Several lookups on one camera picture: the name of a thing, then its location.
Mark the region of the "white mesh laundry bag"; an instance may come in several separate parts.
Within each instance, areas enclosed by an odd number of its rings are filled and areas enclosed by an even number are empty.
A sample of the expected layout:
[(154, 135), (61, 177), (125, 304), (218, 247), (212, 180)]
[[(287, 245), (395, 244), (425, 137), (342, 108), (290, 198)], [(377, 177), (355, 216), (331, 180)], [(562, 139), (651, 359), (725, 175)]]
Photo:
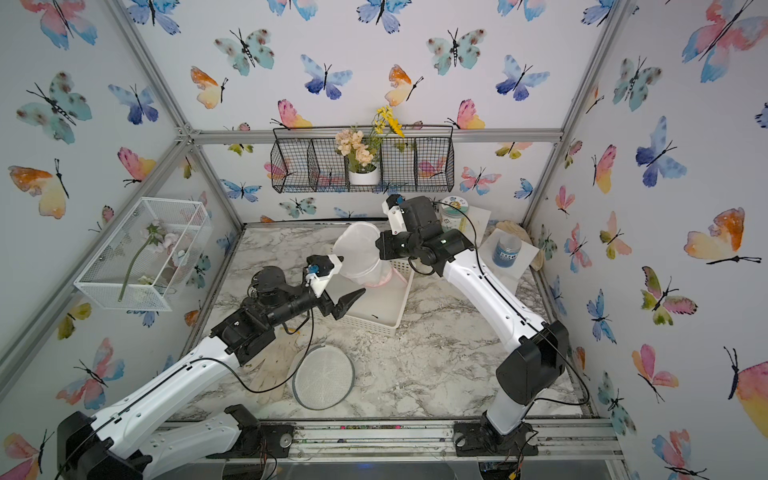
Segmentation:
[(305, 409), (326, 410), (342, 402), (355, 381), (352, 360), (333, 345), (313, 347), (292, 378), (296, 401)]

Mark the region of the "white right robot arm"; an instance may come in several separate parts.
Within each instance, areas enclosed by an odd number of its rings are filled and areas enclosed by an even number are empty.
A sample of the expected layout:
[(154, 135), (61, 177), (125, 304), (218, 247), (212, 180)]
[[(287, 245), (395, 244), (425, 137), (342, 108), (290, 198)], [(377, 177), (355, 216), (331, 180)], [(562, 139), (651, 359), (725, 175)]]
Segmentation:
[(474, 305), (508, 352), (496, 370), (500, 390), (485, 418), (497, 435), (512, 433), (538, 395), (565, 372), (567, 329), (547, 323), (517, 299), (461, 231), (445, 231), (429, 198), (392, 194), (382, 208), (390, 228), (375, 242), (380, 258), (417, 259), (432, 268)]

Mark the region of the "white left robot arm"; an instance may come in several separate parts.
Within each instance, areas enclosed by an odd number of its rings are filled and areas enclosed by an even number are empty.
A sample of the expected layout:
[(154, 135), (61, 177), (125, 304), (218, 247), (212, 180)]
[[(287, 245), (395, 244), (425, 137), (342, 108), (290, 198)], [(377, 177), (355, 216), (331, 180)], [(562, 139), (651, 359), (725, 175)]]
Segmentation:
[(313, 325), (316, 314), (344, 317), (366, 291), (359, 288), (332, 299), (326, 288), (342, 263), (337, 255), (311, 255), (297, 285), (288, 284), (276, 266), (254, 274), (240, 306), (187, 355), (98, 414), (75, 413), (59, 424), (57, 477), (154, 479), (240, 442), (262, 449), (256, 439), (259, 422), (242, 406), (168, 432), (159, 428), (198, 394), (252, 360), (288, 321), (305, 316), (307, 325)]

